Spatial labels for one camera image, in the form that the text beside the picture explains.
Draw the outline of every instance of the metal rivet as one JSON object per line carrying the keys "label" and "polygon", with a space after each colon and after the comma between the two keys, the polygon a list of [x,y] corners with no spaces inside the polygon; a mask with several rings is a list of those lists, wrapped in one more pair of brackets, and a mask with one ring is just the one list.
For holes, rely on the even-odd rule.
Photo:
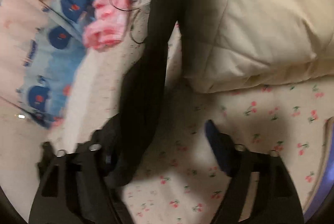
{"label": "metal rivet", "polygon": [[89,147],[90,151],[96,151],[99,150],[102,146],[100,144],[93,144]]}
{"label": "metal rivet", "polygon": [[61,149],[59,151],[57,151],[57,157],[63,157],[67,154],[66,150]]}
{"label": "metal rivet", "polygon": [[238,144],[238,145],[235,145],[234,147],[237,151],[245,151],[246,150],[246,147],[244,145]]}
{"label": "metal rivet", "polygon": [[271,151],[270,151],[270,156],[271,156],[271,157],[279,157],[280,154],[279,154],[277,151],[275,151],[275,150],[271,150]]}

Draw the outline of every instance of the black fabric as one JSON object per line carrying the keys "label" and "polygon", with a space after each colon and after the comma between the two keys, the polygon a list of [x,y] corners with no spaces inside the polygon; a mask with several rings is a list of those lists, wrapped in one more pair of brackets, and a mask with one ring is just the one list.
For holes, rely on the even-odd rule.
{"label": "black fabric", "polygon": [[152,0],[141,59],[124,76],[119,114],[95,133],[109,188],[128,184],[153,140],[164,94],[168,41],[186,0]]}
{"label": "black fabric", "polygon": [[42,158],[39,163],[37,163],[39,179],[42,179],[47,167],[50,165],[54,155],[53,148],[50,142],[44,142],[42,144]]}

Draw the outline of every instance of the blue fabric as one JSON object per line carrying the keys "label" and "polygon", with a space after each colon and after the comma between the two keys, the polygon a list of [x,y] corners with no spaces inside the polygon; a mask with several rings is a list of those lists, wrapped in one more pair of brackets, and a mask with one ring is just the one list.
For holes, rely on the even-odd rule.
{"label": "blue fabric", "polygon": [[24,84],[17,89],[22,109],[44,127],[63,116],[76,69],[86,54],[84,27],[94,20],[93,0],[51,0],[48,15],[24,62]]}

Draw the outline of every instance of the bedsheet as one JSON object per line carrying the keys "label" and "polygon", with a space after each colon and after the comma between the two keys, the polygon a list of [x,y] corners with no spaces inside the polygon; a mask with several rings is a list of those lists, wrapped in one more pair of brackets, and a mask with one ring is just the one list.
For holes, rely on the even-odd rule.
{"label": "bedsheet", "polygon": [[[117,113],[121,78],[139,59],[143,47],[127,35],[115,48],[88,54],[83,67],[90,69],[91,79],[81,76],[80,83],[85,81],[86,86],[77,87],[79,97],[70,97],[68,121],[51,132],[49,138],[56,149],[73,151],[76,142],[89,140],[95,129]],[[323,128],[334,114],[330,104],[334,78],[198,94],[180,80],[180,73],[180,34],[176,27],[169,42],[166,101],[160,125],[134,180],[121,190],[135,222],[210,223],[230,179],[218,170],[205,138],[207,119],[213,119],[235,143],[245,144],[252,151],[278,151],[306,210],[324,169],[328,136]],[[256,180],[257,174],[253,174],[242,219],[251,211]]]}
{"label": "bedsheet", "polygon": [[333,17],[334,0],[188,0],[185,76],[213,93],[333,75]]}

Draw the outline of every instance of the pink checkered fabric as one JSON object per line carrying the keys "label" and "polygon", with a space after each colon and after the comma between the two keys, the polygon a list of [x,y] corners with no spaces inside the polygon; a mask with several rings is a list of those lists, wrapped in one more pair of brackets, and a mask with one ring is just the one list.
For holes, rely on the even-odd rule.
{"label": "pink checkered fabric", "polygon": [[102,49],[122,42],[128,25],[130,0],[94,0],[93,6],[96,21],[85,28],[83,44],[87,48]]}

